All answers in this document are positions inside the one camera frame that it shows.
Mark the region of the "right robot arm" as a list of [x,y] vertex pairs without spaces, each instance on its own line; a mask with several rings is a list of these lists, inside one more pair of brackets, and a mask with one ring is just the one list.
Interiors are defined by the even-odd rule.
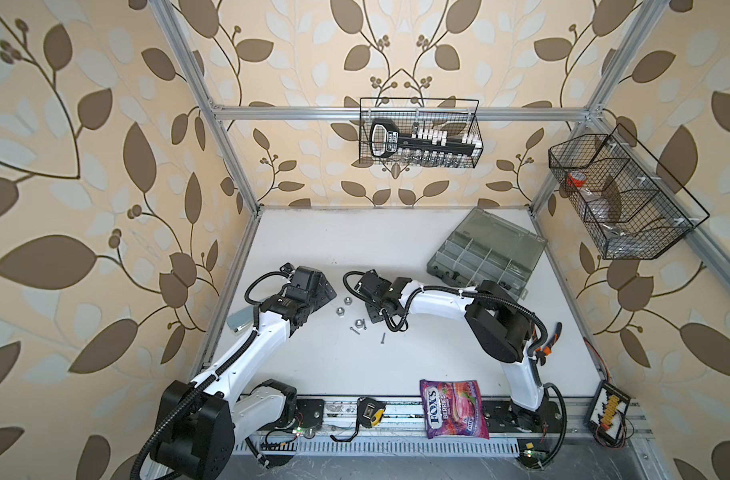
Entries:
[[509,292],[492,281],[475,287],[425,285],[399,277],[389,281],[374,271],[351,271],[343,277],[348,292],[364,302],[372,322],[383,321],[395,333],[405,331],[412,315],[463,321],[483,351],[502,365],[510,387],[504,420],[522,431],[546,429],[556,416],[538,368],[546,363],[562,333],[554,331]]

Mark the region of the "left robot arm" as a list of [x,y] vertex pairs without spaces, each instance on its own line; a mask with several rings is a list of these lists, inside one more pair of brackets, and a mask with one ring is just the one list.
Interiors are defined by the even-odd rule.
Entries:
[[285,281],[277,293],[245,299],[245,335],[192,380],[175,381],[163,392],[155,429],[136,455],[130,478],[140,478],[144,463],[152,460],[167,468],[169,479],[216,479],[238,443],[268,424],[294,418],[294,387],[269,380],[250,394],[244,390],[336,292],[317,269],[287,263],[276,274]]

